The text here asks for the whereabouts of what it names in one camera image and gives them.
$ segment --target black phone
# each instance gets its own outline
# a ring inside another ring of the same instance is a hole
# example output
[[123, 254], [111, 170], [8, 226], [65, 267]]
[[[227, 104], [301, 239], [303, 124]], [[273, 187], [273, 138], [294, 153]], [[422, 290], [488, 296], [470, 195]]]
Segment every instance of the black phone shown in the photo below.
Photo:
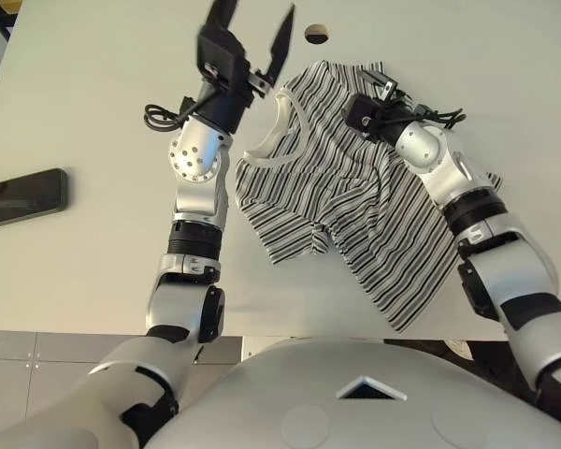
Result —
[[63, 210], [67, 187], [60, 168], [0, 182], [0, 226]]

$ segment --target black and white striped fabric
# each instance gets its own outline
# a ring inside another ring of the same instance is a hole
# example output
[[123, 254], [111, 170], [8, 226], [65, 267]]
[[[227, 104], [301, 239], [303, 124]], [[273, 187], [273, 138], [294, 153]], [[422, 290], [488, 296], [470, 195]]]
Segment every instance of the black and white striped fabric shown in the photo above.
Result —
[[358, 68], [381, 64], [322, 61], [280, 90], [292, 106], [288, 131], [270, 154], [245, 152], [237, 204], [274, 264], [325, 253], [331, 239], [401, 332], [428, 305], [457, 254], [444, 219], [394, 150], [363, 141], [344, 124], [340, 110], [352, 94], [378, 96]]

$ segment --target black cable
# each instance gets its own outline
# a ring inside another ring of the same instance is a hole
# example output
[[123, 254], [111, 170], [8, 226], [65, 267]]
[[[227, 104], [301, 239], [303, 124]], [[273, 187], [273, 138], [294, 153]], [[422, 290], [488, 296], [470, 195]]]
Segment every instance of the black cable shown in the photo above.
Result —
[[400, 117], [398, 119], [386, 120], [380, 122], [380, 126], [396, 123], [411, 123], [427, 120], [430, 122], [444, 124], [445, 129], [452, 129], [457, 123], [466, 119], [466, 114], [462, 114], [462, 109], [453, 112], [438, 113], [437, 111], [427, 112], [425, 114], [412, 114], [408, 117]]
[[197, 100], [185, 111], [179, 109], [179, 113], [176, 114], [162, 106], [149, 104], [144, 108], [143, 122], [152, 130], [159, 131], [161, 133], [167, 133], [180, 129], [183, 123], [189, 118], [191, 114], [196, 112], [209, 100], [218, 95], [220, 91], [214, 90], [204, 96], [203, 98]]

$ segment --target table surface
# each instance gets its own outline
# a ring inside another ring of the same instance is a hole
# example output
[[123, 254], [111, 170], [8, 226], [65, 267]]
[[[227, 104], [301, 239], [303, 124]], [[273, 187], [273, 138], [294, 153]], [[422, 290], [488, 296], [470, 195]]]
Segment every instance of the table surface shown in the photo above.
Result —
[[[311, 63], [382, 60], [415, 97], [465, 107], [467, 151], [501, 173], [510, 210], [553, 258], [561, 281], [561, 0], [297, 0], [285, 81]], [[236, 31], [254, 66], [288, 2], [239, 2]], [[167, 134], [142, 123], [146, 103], [195, 95], [197, 29], [209, 2], [24, 2], [0, 68], [0, 181], [62, 167], [71, 206], [0, 228], [0, 329], [140, 333], [175, 183]], [[311, 23], [330, 39], [306, 42]], [[256, 99], [231, 167], [272, 126]], [[220, 286], [225, 333], [251, 336], [396, 334], [337, 253], [272, 267], [233, 201]], [[474, 315], [453, 275], [407, 338], [502, 339]]]

